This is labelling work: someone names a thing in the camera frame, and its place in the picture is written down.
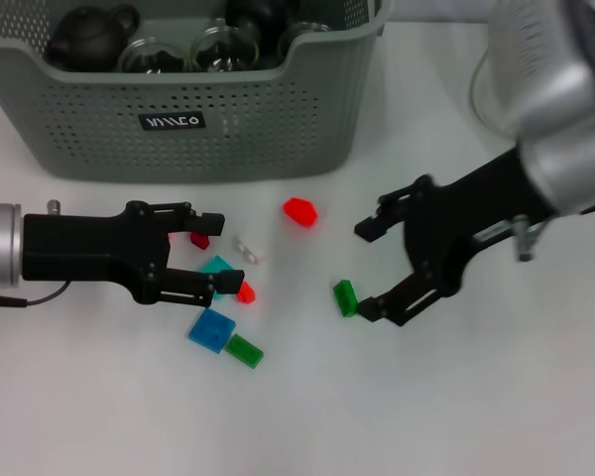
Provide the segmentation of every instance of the robotic arm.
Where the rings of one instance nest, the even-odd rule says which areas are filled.
[[[511,236],[521,261],[553,218],[595,211],[595,10],[580,0],[499,0],[489,24],[497,95],[519,144],[444,187],[423,176],[379,198],[355,227],[368,242],[398,223],[414,269],[359,303],[404,325],[461,288],[467,264]]]
[[[52,200],[48,215],[24,219],[20,205],[0,204],[0,287],[17,286],[20,274],[26,281],[107,281],[125,287],[139,304],[209,307],[214,293],[239,293],[244,272],[170,269],[168,234],[220,236],[224,222],[223,215],[198,215],[189,203],[130,201],[121,214],[98,218],[62,216]],[[28,305],[26,299],[0,297],[0,306]]]

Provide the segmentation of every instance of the cyan block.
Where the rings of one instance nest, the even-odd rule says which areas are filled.
[[[206,309],[189,332],[189,340],[219,354],[225,347],[236,322],[215,310]]]
[[[233,268],[229,263],[223,260],[219,255],[214,256],[209,263],[207,263],[203,269],[201,270],[202,273],[209,273],[215,274],[220,273],[221,271],[233,271]],[[216,293],[214,295],[214,300],[222,299],[223,295]]]

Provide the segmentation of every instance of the red block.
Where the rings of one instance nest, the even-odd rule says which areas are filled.
[[[317,210],[308,200],[294,197],[283,205],[283,210],[295,223],[306,228],[317,221]]]
[[[256,300],[256,292],[249,286],[249,283],[245,281],[240,288],[240,293],[236,295],[236,298],[245,304],[251,304]]]
[[[191,232],[189,233],[189,241],[201,250],[206,250],[209,247],[209,237],[201,235],[200,233]]]

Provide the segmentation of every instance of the dark red block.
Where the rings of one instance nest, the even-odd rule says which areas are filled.
[[[283,210],[295,223],[306,228],[317,221],[317,210],[308,200],[294,197],[283,205]]]
[[[189,241],[201,250],[206,250],[209,247],[209,237],[201,235],[200,233],[191,232],[189,233]]]

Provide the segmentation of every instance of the teapot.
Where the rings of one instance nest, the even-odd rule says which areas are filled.
[[[47,59],[73,71],[110,71],[139,22],[139,12],[132,5],[119,5],[108,12],[85,6],[71,10],[47,44]]]
[[[245,30],[267,54],[277,47],[299,6],[300,0],[227,0],[225,19],[230,27]]]

